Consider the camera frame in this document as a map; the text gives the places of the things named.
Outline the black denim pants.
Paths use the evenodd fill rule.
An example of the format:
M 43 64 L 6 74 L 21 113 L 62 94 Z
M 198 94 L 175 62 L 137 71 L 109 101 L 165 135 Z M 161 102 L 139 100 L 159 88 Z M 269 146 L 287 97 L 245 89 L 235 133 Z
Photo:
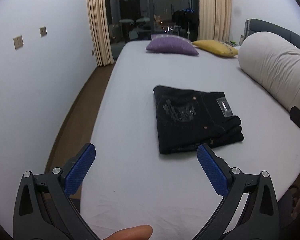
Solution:
M 221 147 L 244 139 L 241 120 L 223 92 L 156 86 L 153 89 L 161 154 Z

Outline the rolled beige duvet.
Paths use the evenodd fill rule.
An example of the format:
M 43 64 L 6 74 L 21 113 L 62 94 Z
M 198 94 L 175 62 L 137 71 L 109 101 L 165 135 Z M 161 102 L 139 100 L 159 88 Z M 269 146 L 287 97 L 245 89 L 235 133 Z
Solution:
M 300 49 L 281 36 L 262 31 L 248 36 L 238 51 L 243 72 L 286 110 L 300 109 Z

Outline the dark grey headboard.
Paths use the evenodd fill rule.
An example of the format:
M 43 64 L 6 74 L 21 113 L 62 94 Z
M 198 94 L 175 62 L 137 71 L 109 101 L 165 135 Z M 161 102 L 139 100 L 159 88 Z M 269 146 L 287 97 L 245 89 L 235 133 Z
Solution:
M 281 26 L 263 21 L 258 20 L 255 18 L 248 19 L 245 21 L 245 28 L 244 28 L 244 35 L 243 35 L 243 41 L 250 35 L 258 32 L 270 32 L 274 33 L 276 35 L 281 36 L 294 46 L 300 49 L 300 36 L 288 29 L 285 29 Z

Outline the yellow cushion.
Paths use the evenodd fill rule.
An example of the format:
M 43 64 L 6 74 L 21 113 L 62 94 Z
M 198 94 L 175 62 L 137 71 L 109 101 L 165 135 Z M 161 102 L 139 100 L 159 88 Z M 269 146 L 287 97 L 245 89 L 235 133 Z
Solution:
M 197 40 L 192 44 L 199 49 L 207 51 L 221 57 L 234 57 L 238 55 L 238 50 L 222 41 L 217 40 Z

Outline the white bed mattress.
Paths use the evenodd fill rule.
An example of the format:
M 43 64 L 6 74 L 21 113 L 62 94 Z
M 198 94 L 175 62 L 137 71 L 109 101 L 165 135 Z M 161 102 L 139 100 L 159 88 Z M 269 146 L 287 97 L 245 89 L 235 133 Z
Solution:
M 94 126 L 81 215 L 98 237 L 148 224 L 153 239 L 192 239 L 222 201 L 197 159 L 201 144 L 244 173 L 267 171 L 281 198 L 300 173 L 287 110 L 236 58 L 147 46 L 124 46 Z

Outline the right beige curtain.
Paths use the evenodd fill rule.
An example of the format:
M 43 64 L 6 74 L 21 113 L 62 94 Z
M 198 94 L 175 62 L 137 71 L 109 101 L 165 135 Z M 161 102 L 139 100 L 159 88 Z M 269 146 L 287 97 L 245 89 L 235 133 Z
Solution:
M 229 41 L 231 0 L 199 0 L 199 40 Z

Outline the beige curtain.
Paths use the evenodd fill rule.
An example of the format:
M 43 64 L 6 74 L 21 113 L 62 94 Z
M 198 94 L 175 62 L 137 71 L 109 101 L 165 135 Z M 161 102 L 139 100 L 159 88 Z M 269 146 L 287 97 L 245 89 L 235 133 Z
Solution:
M 111 52 L 106 0 L 87 0 L 88 18 L 97 66 L 114 63 Z
M 199 0 L 199 40 L 229 41 L 231 0 Z

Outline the purple cushion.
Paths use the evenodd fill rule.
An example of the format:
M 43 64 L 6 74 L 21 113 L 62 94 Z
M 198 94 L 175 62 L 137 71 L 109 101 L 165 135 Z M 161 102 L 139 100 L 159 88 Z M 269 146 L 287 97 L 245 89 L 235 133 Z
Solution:
M 146 47 L 146 50 L 151 53 L 199 55 L 190 40 L 171 34 L 152 35 L 151 42 Z

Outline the dark glass window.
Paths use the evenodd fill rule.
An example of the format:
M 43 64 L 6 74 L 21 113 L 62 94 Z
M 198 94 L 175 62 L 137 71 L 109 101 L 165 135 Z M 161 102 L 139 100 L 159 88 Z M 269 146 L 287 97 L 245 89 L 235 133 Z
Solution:
M 199 0 L 105 0 L 114 59 L 130 41 L 173 34 L 194 41 L 198 36 Z

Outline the left beige curtain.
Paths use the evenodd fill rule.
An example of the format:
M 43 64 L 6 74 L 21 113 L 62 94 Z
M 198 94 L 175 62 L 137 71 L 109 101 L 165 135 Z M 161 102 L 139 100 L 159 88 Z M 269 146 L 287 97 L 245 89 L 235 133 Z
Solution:
M 106 0 L 87 0 L 88 18 L 97 66 L 114 63 L 111 52 Z

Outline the beige wall switch plate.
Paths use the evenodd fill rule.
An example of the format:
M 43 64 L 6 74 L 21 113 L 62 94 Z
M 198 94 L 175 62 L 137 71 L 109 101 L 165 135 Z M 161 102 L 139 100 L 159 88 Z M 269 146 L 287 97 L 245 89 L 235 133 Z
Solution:
M 40 31 L 40 36 L 41 37 L 44 37 L 44 36 L 47 35 L 46 27 L 40 27 L 39 31 Z

